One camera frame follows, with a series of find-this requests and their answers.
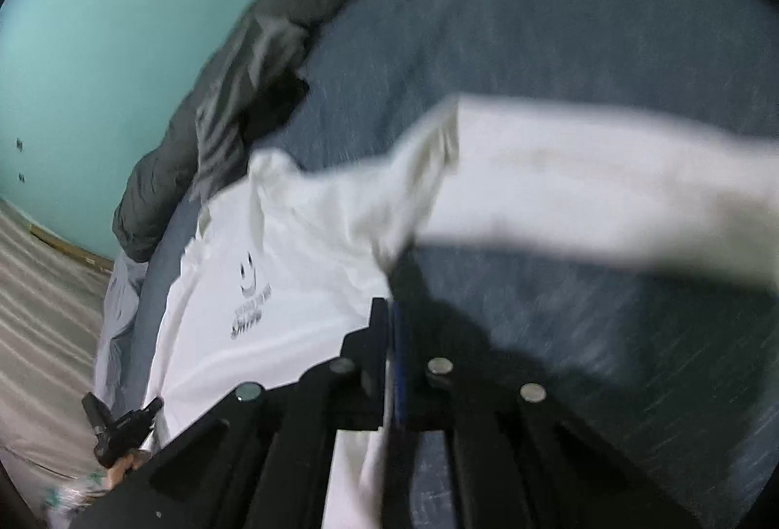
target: silver screw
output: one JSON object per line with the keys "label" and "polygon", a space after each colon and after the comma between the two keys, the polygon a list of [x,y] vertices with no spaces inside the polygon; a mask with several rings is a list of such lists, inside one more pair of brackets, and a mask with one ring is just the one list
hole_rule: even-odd
{"label": "silver screw", "polygon": [[239,401],[254,401],[262,395],[262,386],[256,382],[244,382],[235,389]]}
{"label": "silver screw", "polygon": [[448,358],[431,358],[427,361],[427,370],[434,376],[448,376],[454,364]]}
{"label": "silver screw", "polygon": [[330,362],[330,371],[339,375],[347,376],[350,373],[354,373],[357,366],[349,358],[336,358]]}
{"label": "silver screw", "polygon": [[519,389],[519,395],[527,402],[540,403],[546,399],[546,389],[540,384],[531,382]]}

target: wall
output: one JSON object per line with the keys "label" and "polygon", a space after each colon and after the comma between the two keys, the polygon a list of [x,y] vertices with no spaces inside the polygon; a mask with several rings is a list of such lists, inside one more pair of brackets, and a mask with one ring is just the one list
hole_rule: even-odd
{"label": "wall", "polygon": [[0,198],[112,258],[132,166],[249,1],[6,0]]}

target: blue bed sheet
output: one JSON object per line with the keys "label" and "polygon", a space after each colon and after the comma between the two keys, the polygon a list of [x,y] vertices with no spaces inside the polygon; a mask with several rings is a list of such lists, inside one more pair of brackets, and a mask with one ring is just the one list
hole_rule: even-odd
{"label": "blue bed sheet", "polygon": [[[309,98],[261,146],[311,171],[357,161],[459,91],[629,105],[776,137],[777,61],[766,0],[353,0],[306,63]],[[179,206],[149,266],[126,407],[142,399],[196,215]],[[772,294],[445,248],[411,249],[391,283],[441,354],[545,383],[707,528],[734,525],[779,460]],[[441,437],[393,442],[387,526],[453,527]]]}

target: bed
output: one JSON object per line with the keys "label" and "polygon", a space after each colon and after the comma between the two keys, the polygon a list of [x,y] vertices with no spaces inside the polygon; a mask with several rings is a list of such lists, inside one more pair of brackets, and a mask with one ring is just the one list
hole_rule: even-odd
{"label": "bed", "polygon": [[[386,151],[451,92],[629,105],[779,136],[769,0],[352,0],[301,69],[309,96],[255,148],[315,171]],[[185,197],[149,262],[114,411],[141,405]],[[532,252],[414,248],[391,277],[411,328],[511,385],[541,381],[701,520],[733,526],[779,461],[779,303],[702,280]],[[449,528],[443,439],[397,436],[388,527]]]}

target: teal wall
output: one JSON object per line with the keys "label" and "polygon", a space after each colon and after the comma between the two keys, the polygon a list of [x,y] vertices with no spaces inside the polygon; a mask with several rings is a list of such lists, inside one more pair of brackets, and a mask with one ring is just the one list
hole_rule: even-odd
{"label": "teal wall", "polygon": [[132,166],[249,1],[6,0],[0,198],[113,257],[111,217]]}

